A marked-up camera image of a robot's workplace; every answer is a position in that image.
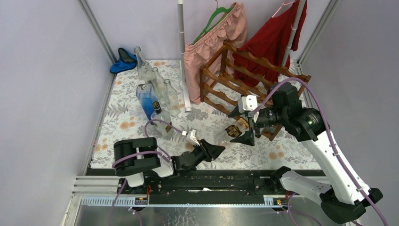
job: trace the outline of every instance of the floral tablecloth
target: floral tablecloth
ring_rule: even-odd
[[[205,103],[193,105],[190,112],[184,112],[183,91],[179,88],[179,60],[152,60],[150,63],[152,66],[158,67],[164,78],[171,80],[172,86],[178,92],[181,113],[172,118],[173,125],[187,131],[191,128],[197,129],[199,138],[214,144],[216,135],[233,124],[234,119],[227,118],[224,113]],[[91,168],[111,168],[114,162],[113,144],[115,142],[145,137],[144,125],[147,119],[135,94],[138,82],[137,69],[117,75],[100,136],[94,147]],[[240,94],[221,84],[217,84],[215,89],[224,92],[234,100],[238,100],[240,97]],[[220,100],[212,94],[208,94],[208,97],[214,102]],[[219,103],[228,110],[234,108],[223,100],[220,100]],[[180,155],[193,149],[192,145],[175,131],[167,137],[161,137],[156,133],[154,127],[150,126],[149,135],[156,137],[158,146],[163,147],[171,156]],[[305,147],[284,129],[272,142],[262,136],[256,139],[255,146],[231,144],[215,161],[202,162],[197,168],[276,170],[281,166],[292,169],[320,169]]]

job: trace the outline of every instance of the blue glass bottle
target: blue glass bottle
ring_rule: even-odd
[[[136,96],[140,101],[141,107],[147,115],[148,120],[151,120],[151,114],[154,112],[152,103],[158,101],[152,85],[149,83],[138,85]]]

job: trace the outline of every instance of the red garment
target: red garment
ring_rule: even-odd
[[[273,65],[281,65],[284,57],[284,52],[288,44],[289,36],[291,34],[291,25],[294,23],[296,11],[298,10],[299,1],[293,3],[293,5],[280,16],[270,18],[261,29],[239,50],[250,51],[255,57],[265,57]],[[301,18],[299,20],[298,29],[292,43],[292,50],[298,49],[299,35],[301,33],[303,22],[306,17],[306,6],[302,11]],[[236,53],[233,53],[234,64],[238,66],[246,67],[252,73],[263,74],[264,78],[269,81],[278,81],[278,73],[272,71],[264,66],[261,66],[253,61],[243,58]],[[290,59],[286,63],[286,67],[289,67]],[[235,71],[234,77],[242,80],[248,86],[256,86],[259,81],[245,74]]]

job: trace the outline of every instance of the blue slipper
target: blue slipper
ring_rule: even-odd
[[[113,74],[117,74],[119,72],[124,72],[128,70],[132,70],[137,65],[137,57],[127,50],[123,48],[118,49],[119,53],[119,60],[114,63],[111,68],[110,72]]]

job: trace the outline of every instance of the white pole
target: white pole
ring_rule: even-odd
[[[291,25],[291,34],[289,36],[288,44],[286,47],[286,51],[284,52],[283,62],[281,63],[281,66],[286,65],[288,55],[289,55],[289,52],[292,47],[292,42],[294,41],[295,33],[296,33],[296,30],[298,29],[299,20],[301,19],[302,11],[305,6],[305,2],[306,2],[306,0],[300,0],[300,2],[299,2],[299,6],[298,6],[298,10],[296,11],[294,23]]]
[[[186,112],[191,111],[191,103],[190,103],[190,96],[188,93],[188,88],[186,84],[186,76],[184,71],[184,18],[183,18],[183,0],[177,0],[177,11],[179,15],[179,37],[180,37],[180,71],[182,73],[182,80],[180,81],[180,88],[183,90],[184,95],[184,106]]]

